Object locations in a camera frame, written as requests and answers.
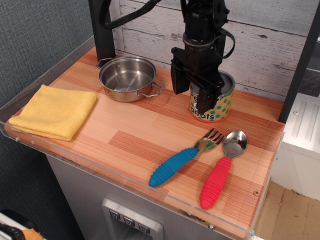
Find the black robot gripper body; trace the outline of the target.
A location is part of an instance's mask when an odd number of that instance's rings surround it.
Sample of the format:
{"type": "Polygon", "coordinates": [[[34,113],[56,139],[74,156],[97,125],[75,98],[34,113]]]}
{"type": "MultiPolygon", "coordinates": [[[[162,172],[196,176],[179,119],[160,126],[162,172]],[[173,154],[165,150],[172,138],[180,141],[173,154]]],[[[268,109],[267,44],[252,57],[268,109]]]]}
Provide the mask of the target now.
{"type": "Polygon", "coordinates": [[[222,89],[225,84],[218,68],[224,58],[225,42],[225,37],[218,37],[206,46],[186,42],[184,49],[171,49],[171,63],[184,69],[190,84],[195,84],[199,89],[205,85],[221,86],[222,89]]]}

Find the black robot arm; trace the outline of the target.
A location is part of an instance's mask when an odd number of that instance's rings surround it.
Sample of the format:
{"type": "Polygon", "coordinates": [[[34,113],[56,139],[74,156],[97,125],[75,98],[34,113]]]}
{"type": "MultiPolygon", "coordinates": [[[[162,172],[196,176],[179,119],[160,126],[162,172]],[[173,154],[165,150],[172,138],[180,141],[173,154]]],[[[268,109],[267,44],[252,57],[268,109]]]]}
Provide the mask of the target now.
{"type": "Polygon", "coordinates": [[[228,32],[222,27],[228,21],[223,0],[182,0],[185,30],[184,48],[172,48],[171,80],[175,94],[186,92],[191,85],[198,89],[197,111],[213,109],[222,95],[225,83],[219,73],[228,32]]]}

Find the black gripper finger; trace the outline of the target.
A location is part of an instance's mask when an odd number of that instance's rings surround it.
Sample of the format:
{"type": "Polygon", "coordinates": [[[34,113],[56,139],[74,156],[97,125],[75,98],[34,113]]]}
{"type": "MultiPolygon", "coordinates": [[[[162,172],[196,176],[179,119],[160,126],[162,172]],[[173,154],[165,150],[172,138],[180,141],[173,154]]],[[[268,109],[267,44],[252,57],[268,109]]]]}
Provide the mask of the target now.
{"type": "Polygon", "coordinates": [[[204,114],[205,112],[215,108],[218,98],[221,95],[221,86],[214,86],[207,84],[200,88],[197,97],[197,111],[199,114],[204,114]]]}
{"type": "Polygon", "coordinates": [[[171,63],[172,88],[176,95],[184,93],[190,89],[190,81],[187,79],[186,71],[174,62],[171,63]]]}

